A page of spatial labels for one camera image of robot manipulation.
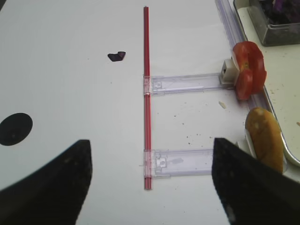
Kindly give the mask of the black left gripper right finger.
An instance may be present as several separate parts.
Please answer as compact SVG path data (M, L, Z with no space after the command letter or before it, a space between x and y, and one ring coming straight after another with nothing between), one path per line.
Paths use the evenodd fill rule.
M215 138L212 180L232 225L298 225L300 184Z

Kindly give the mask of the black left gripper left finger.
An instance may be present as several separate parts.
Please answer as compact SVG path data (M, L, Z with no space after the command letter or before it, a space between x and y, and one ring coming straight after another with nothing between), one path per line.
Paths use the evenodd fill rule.
M89 140L79 140L52 161L0 192L2 225L74 225L92 179Z

